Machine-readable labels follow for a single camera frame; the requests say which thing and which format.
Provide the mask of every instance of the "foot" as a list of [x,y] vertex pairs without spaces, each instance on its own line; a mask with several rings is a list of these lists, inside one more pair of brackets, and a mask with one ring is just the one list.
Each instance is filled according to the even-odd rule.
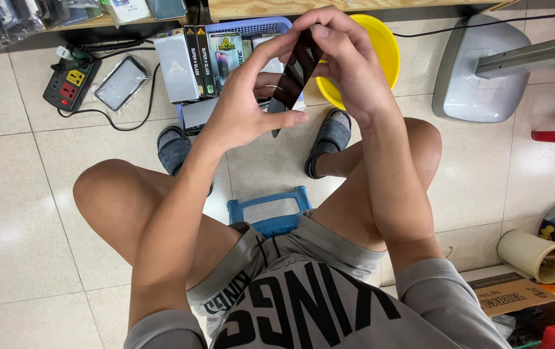
[[[182,168],[182,163],[187,159],[189,150],[191,150],[191,141],[180,127],[168,126],[157,137],[157,149],[157,156],[165,170],[170,176],[176,176]],[[213,185],[211,183],[209,195],[212,192]]]
[[316,161],[323,154],[341,152],[351,140],[351,117],[338,108],[331,109],[320,126],[312,151],[305,161],[304,171],[312,179],[324,176],[316,175]]

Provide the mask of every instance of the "blue plastic stool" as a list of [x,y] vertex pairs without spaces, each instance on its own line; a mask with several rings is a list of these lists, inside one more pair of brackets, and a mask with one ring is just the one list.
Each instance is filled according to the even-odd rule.
[[308,190],[304,186],[298,186],[295,191],[288,193],[273,194],[258,199],[251,199],[245,202],[238,202],[238,200],[228,201],[228,213],[230,214],[230,224],[243,221],[242,210],[245,207],[263,204],[265,202],[282,200],[282,199],[295,199],[299,207],[299,213],[289,214],[286,216],[279,216],[260,220],[251,226],[266,238],[272,236],[283,235],[290,233],[293,229],[299,226],[301,213],[305,210],[312,208],[312,204],[308,199]]

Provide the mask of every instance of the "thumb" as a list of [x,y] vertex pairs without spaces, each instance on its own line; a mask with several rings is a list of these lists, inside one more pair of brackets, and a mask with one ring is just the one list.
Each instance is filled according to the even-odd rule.
[[335,58],[340,67],[358,67],[365,60],[344,32],[315,24],[312,27],[312,37],[325,53]]
[[263,132],[287,129],[299,123],[304,123],[308,120],[308,115],[302,111],[287,111],[277,113],[265,113],[265,118],[262,121]]

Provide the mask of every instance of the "fingernail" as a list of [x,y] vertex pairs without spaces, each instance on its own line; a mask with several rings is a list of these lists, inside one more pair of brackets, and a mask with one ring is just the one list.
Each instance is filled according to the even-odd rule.
[[327,29],[327,27],[322,26],[321,24],[315,24],[312,27],[312,33],[316,34],[316,37],[318,38],[326,38],[327,36],[329,36],[329,29]]
[[297,123],[304,123],[308,120],[308,115],[305,113],[301,113],[297,115]]

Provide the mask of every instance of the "paper roll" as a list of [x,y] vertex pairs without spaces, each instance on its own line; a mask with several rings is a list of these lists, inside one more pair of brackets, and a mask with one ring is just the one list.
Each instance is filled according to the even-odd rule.
[[520,230],[510,230],[497,245],[497,253],[506,262],[533,276],[542,284],[555,283],[555,261],[542,263],[555,253],[555,242]]

